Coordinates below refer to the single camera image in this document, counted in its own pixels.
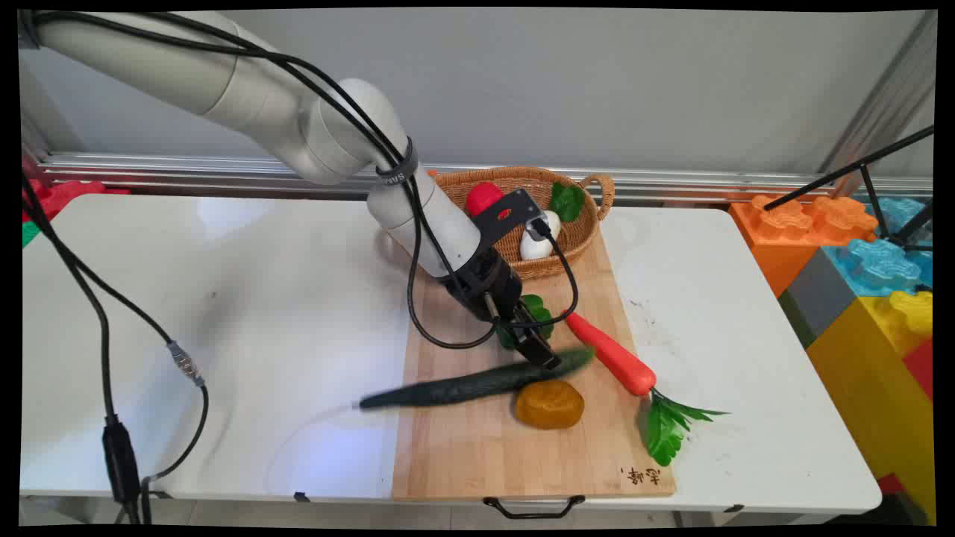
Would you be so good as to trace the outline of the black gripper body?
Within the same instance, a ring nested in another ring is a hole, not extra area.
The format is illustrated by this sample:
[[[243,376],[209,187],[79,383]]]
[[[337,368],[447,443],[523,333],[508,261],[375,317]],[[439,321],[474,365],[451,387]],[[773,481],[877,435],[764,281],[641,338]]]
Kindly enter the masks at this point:
[[[439,282],[461,306],[481,321],[491,322],[495,318],[485,295],[490,295],[499,319],[505,322],[516,320],[522,280],[495,248],[475,254],[452,276],[441,277]]]

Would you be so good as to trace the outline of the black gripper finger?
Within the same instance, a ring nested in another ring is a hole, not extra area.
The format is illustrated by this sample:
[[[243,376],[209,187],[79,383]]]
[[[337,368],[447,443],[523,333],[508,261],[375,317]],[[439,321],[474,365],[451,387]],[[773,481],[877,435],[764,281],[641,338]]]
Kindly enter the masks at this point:
[[[533,321],[545,322],[552,319],[552,313],[546,308],[542,300],[522,300],[523,306],[530,313]],[[543,339],[550,339],[554,330],[553,324],[539,327],[539,335]]]
[[[562,360],[548,342],[553,330],[553,323],[540,327],[512,327],[513,349],[536,366],[546,370],[556,369]]]

